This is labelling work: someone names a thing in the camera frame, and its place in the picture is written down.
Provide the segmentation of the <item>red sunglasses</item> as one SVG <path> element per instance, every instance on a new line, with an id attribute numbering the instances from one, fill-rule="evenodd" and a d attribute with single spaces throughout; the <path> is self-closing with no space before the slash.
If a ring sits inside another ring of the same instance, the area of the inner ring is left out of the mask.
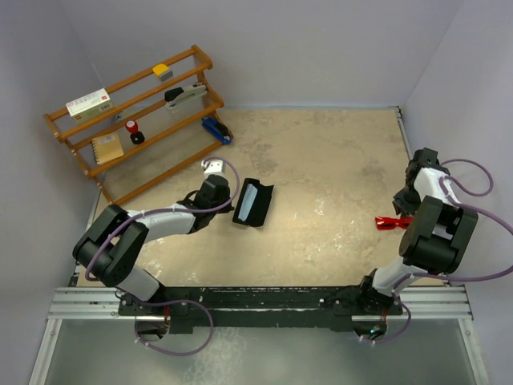
<path id="1" fill-rule="evenodd" d="M 413 217 L 380 217 L 374 218 L 378 230 L 407 229 Z"/>

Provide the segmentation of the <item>black glasses case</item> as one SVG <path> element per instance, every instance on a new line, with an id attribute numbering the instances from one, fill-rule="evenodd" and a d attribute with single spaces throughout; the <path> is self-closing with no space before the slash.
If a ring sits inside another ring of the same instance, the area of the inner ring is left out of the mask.
<path id="1" fill-rule="evenodd" d="M 246 223 L 239 222 L 235 216 L 236 216 L 236 209 L 237 205 L 232 217 L 232 222 L 238 225 L 245 225 L 253 228 L 258 228 L 264 225 L 265 218 L 267 216 L 267 213 L 269 211 L 269 206 L 271 204 L 272 196 L 273 196 L 273 185 L 263 185 L 258 179 L 253 178 L 245 178 L 243 187 L 239 196 L 239 199 L 241 197 L 241 194 L 243 192 L 243 188 L 246 187 L 248 183 L 252 183 L 255 187 L 257 187 L 258 194 L 256 196 L 256 200 L 254 202 L 254 205 L 251 209 L 251 212 L 248 217 L 248 221 Z"/>

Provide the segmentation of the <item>light blue cleaning cloth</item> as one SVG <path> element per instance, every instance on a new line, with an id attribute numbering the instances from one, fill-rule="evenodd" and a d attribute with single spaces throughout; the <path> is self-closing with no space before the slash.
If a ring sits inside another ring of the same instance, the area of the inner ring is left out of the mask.
<path id="1" fill-rule="evenodd" d="M 257 198 L 258 190 L 252 183 L 248 183 L 237 204 L 235 218 L 241 222 L 246 223 L 248 221 L 249 214 Z"/>

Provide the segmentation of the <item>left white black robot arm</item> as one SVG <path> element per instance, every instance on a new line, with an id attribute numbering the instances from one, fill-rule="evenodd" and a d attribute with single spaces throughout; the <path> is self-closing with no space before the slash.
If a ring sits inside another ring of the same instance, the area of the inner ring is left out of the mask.
<path id="1" fill-rule="evenodd" d="M 164 308 L 164 287 L 136 265 L 143 245 L 157 238 L 198 232 L 216 214 L 232 209 L 229 199 L 228 181 L 210 175 L 199 190 L 165 210 L 142 214 L 109 205 L 79 239 L 72 256 L 106 287 L 132 294 L 146 314 L 157 314 Z"/>

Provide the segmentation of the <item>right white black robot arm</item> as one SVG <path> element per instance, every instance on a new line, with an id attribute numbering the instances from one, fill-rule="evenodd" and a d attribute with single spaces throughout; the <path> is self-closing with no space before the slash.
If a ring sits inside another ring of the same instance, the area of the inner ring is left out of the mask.
<path id="1" fill-rule="evenodd" d="M 356 296 L 366 314 L 379 313 L 398 302 L 406 287 L 420 278 L 440 278 L 459 267 L 479 216 L 458 207 L 450 175 L 429 148 L 417 150 L 405 170 L 405 185 L 393 197 L 402 219 L 411 218 L 403 234 L 398 256 L 363 278 Z"/>

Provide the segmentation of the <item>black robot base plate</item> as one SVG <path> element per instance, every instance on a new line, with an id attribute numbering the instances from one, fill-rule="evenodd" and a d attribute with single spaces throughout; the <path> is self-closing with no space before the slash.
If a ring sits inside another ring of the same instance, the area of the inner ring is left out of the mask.
<path id="1" fill-rule="evenodd" d="M 401 315 L 391 297 L 365 279 L 356 286 L 161 286 L 148 300 L 120 297 L 122 316 L 168 316 L 171 334 L 195 327 L 324 328 L 352 331 L 357 316 Z"/>

